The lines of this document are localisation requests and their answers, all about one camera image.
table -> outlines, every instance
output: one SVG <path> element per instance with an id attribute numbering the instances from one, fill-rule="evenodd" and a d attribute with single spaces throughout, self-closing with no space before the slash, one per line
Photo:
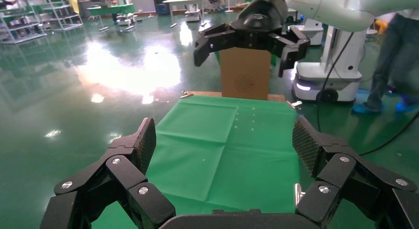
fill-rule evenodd
<path id="1" fill-rule="evenodd" d="M 87 9 L 91 16 L 99 16 L 100 24 L 102 28 L 99 31 L 105 31 L 109 29 L 109 27 L 105 27 L 102 21 L 102 15 L 109 15 L 109 14 L 129 14 L 135 13 L 135 8 L 133 4 L 126 4 L 126 5 L 113 5 L 111 7 L 91 7 Z"/>
<path id="2" fill-rule="evenodd" d="M 168 3 L 170 8 L 170 17 L 172 25 L 171 28 L 175 27 L 177 24 L 173 22 L 173 11 L 171 7 L 174 5 L 193 5 L 193 4 L 201 4 L 202 7 L 202 19 L 204 19 L 204 1 L 205 0 L 166 0 L 163 3 Z"/>

silver screw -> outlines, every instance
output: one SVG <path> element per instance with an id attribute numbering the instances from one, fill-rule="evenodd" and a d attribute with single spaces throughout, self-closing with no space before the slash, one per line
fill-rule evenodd
<path id="1" fill-rule="evenodd" d="M 344 156 L 341 156 L 339 159 L 343 162 L 349 162 L 349 159 L 347 157 L 344 157 Z"/>
<path id="2" fill-rule="evenodd" d="M 62 188 L 69 188 L 71 185 L 73 184 L 73 182 L 72 181 L 67 181 L 67 182 L 65 182 L 61 187 Z"/>
<path id="3" fill-rule="evenodd" d="M 147 192 L 148 192 L 148 188 L 147 187 L 141 187 L 138 190 L 138 193 L 141 194 L 141 195 L 145 195 Z"/>
<path id="4" fill-rule="evenodd" d="M 405 180 L 402 179 L 396 179 L 396 183 L 398 183 L 401 186 L 407 186 L 408 183 Z"/>
<path id="5" fill-rule="evenodd" d="M 319 190 L 322 193 L 328 193 L 330 191 L 326 186 L 319 186 Z"/>

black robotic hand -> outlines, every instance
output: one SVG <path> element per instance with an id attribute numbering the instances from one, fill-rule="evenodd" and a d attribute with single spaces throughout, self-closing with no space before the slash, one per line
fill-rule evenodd
<path id="1" fill-rule="evenodd" d="M 267 50 L 281 58 L 279 76 L 307 53 L 310 40 L 295 27 L 284 33 L 288 7 L 284 0 L 253 0 L 239 18 L 199 33 L 194 62 L 201 66 L 211 52 L 232 47 Z"/>

robotic arm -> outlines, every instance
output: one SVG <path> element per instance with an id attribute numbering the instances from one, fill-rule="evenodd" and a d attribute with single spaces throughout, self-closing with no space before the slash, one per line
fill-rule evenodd
<path id="1" fill-rule="evenodd" d="M 419 7 L 419 0 L 285 0 L 310 19 L 338 29 L 358 32 L 367 29 L 375 17 Z"/>
<path id="2" fill-rule="evenodd" d="M 367 29 L 377 16 L 418 6 L 419 0 L 253 0 L 237 21 L 200 32 L 195 65 L 200 66 L 209 53 L 222 49 L 262 49 L 281 58 L 281 77 L 284 69 L 293 68 L 296 61 L 305 57 L 310 45 L 295 27 L 283 32 L 288 7 L 309 19 L 358 32 Z"/>

wooden board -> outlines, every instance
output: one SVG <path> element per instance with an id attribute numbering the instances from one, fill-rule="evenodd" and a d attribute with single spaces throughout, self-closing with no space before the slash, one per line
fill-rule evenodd
<path id="1" fill-rule="evenodd" d="M 187 94 L 195 94 L 195 95 L 209 95 L 209 96 L 219 96 L 222 97 L 221 92 L 186 92 Z M 285 96 L 281 94 L 268 94 L 267 97 L 268 101 L 276 101 L 276 102 L 286 102 Z"/>

